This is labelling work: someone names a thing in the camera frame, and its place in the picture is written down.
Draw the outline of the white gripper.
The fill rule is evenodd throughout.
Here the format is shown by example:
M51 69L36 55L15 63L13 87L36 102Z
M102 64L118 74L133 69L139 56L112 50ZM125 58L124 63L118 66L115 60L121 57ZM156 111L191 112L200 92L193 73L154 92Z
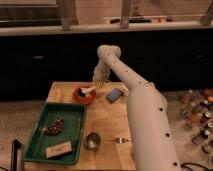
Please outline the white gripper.
M94 69L92 82L96 88L101 88L109 78L109 67L102 61L99 61Z

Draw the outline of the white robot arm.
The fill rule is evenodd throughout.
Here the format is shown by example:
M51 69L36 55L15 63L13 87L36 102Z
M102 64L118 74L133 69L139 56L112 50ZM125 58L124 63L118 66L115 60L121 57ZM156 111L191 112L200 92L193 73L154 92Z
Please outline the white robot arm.
M94 70L94 83L103 84L113 71L129 90L127 116L136 171L181 171L165 97L152 82L120 60L118 46L101 45L97 55L99 62Z

